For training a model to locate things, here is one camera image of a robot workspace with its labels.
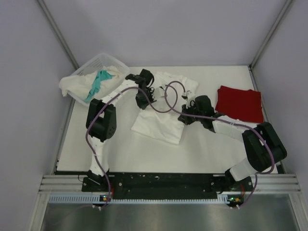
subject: white plastic basket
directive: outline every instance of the white plastic basket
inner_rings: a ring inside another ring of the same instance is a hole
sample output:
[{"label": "white plastic basket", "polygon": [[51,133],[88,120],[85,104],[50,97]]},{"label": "white plastic basket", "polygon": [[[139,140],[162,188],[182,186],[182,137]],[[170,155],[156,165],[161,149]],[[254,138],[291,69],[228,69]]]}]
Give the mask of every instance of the white plastic basket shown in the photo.
[{"label": "white plastic basket", "polygon": [[[94,71],[102,70],[104,66],[115,66],[122,75],[119,78],[119,81],[114,83],[107,91],[104,92],[103,97],[110,94],[112,91],[114,91],[118,86],[121,85],[124,78],[129,74],[129,67],[126,66],[121,61],[117,60],[116,58],[112,57],[109,54],[106,53],[100,53],[96,55],[94,58],[92,58],[90,61],[83,64],[77,71],[75,71],[72,76],[74,75],[87,75],[91,74]],[[90,103],[86,103],[82,101],[80,98],[78,98],[74,93],[68,92],[70,96],[72,96],[77,102],[81,103],[84,106],[89,106]]]}]

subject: white towel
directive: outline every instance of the white towel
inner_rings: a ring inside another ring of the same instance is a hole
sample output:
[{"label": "white towel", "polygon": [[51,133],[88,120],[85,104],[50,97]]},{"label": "white towel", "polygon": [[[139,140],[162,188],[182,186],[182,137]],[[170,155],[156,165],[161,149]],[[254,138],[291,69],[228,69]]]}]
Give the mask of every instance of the white towel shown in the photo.
[{"label": "white towel", "polygon": [[[190,90],[192,93],[195,93],[198,87],[198,83],[196,81],[188,79],[184,76],[172,75],[167,72],[157,72],[154,78],[155,81],[152,85],[154,88],[158,88],[161,85],[168,84],[174,80],[181,82],[185,86],[186,90]],[[182,105],[186,104],[186,100],[181,97],[183,88],[180,84],[177,83],[172,84],[172,86],[178,92],[178,102],[175,106],[175,109],[181,112]],[[170,105],[174,104],[175,93],[171,88],[168,88],[167,99]],[[158,100],[157,102],[153,103],[153,106],[160,111],[166,111],[169,109],[165,99]],[[138,117],[131,130],[153,139],[169,142],[172,144],[179,144],[183,133],[184,124],[183,122],[178,121],[178,117],[179,114],[173,111],[168,113],[158,113],[154,111],[150,106],[147,106],[145,110],[140,110],[140,113],[138,114]]]},{"label": "white towel", "polygon": [[[113,86],[115,82],[119,81],[121,72],[115,66],[104,67],[102,70],[106,70],[113,77],[112,79],[104,80],[101,82],[101,89],[95,94],[96,99],[100,99],[104,96],[104,93],[110,86]],[[69,92],[78,97],[82,101],[85,100],[92,89],[93,81],[95,80],[97,71],[84,75],[84,76],[68,76],[60,80],[59,87],[62,90],[62,95],[66,96]]]}]

